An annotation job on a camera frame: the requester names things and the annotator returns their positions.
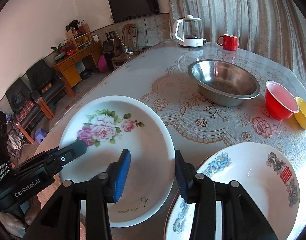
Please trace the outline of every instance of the electric kettle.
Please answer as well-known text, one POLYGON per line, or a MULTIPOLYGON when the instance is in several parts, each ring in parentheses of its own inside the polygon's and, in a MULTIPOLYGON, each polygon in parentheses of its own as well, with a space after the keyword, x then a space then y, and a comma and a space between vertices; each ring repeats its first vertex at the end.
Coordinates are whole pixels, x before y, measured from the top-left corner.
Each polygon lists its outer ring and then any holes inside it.
POLYGON ((193 18, 192 15, 179 18, 174 23, 173 36, 183 47, 197 48, 203 46, 201 19, 193 18))

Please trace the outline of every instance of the purple stool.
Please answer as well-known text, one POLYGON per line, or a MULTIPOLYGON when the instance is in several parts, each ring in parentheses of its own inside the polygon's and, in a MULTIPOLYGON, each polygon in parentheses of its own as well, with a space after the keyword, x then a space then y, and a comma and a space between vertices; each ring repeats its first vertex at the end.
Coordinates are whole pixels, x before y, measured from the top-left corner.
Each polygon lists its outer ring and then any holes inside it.
POLYGON ((43 142, 47 134, 48 134, 48 131, 45 131, 41 127, 36 130, 35 139, 37 140, 38 144, 41 144, 41 142, 43 142))

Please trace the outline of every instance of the floral plate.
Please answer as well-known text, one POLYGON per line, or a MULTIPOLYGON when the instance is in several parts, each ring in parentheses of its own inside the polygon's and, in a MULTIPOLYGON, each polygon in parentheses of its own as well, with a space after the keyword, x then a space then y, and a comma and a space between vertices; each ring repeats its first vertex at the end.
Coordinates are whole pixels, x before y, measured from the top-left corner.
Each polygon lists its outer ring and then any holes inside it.
MULTIPOLYGON (((297 215, 300 189, 288 160, 275 148, 245 142, 225 148, 199 165, 214 181, 237 180, 253 198, 279 240, 287 239, 297 215)), ((195 204, 177 195, 165 224, 165 240, 190 238, 195 204)), ((221 240, 221 202, 216 203, 215 239, 221 240)))
POLYGON ((175 153, 166 126, 151 108, 123 96, 96 99, 72 117, 60 148, 76 140, 85 141, 88 149, 63 167, 62 182, 89 180, 116 162, 123 149, 131 152, 123 195, 118 203, 108 204, 112 227, 141 223, 163 205, 173 184, 175 153))

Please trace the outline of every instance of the dining table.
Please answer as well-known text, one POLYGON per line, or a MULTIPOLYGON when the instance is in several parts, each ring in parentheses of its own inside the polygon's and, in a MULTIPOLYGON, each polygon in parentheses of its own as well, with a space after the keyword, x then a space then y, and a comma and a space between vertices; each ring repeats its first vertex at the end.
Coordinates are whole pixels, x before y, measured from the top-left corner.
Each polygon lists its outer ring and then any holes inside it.
MULTIPOLYGON (((229 51, 216 43, 200 48, 184 48, 175 40, 166 40, 139 54, 112 72, 84 95, 50 130, 36 154, 55 148, 70 119, 87 103, 104 96, 135 98, 153 109, 166 125, 174 148, 184 160, 198 166, 216 152, 242 142, 268 144, 278 149, 291 163, 299 182, 300 200, 293 240, 306 225, 306 130, 294 116, 278 121, 267 111, 266 81, 278 82, 293 96, 306 101, 306 90, 288 68, 252 52, 229 51), (259 82, 259 96, 234 107, 219 106, 205 98, 188 75, 188 66, 198 60, 221 60, 251 73, 259 82)), ((38 194, 44 205, 61 184, 55 182, 38 194)), ((146 221, 126 228, 111 228, 114 240, 163 240, 169 208, 178 191, 174 182, 163 206, 146 221)), ((81 239, 85 228, 81 224, 81 239)))

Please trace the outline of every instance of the white kettle lid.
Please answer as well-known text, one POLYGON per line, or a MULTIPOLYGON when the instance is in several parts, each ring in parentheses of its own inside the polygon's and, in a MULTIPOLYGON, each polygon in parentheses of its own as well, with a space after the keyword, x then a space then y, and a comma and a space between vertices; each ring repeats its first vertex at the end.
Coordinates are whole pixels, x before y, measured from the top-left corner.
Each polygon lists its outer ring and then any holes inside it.
POLYGON ((192 20, 192 21, 199 21, 199 20, 201 20, 200 18, 193 18, 193 15, 187 15, 186 17, 180 17, 180 19, 192 20))

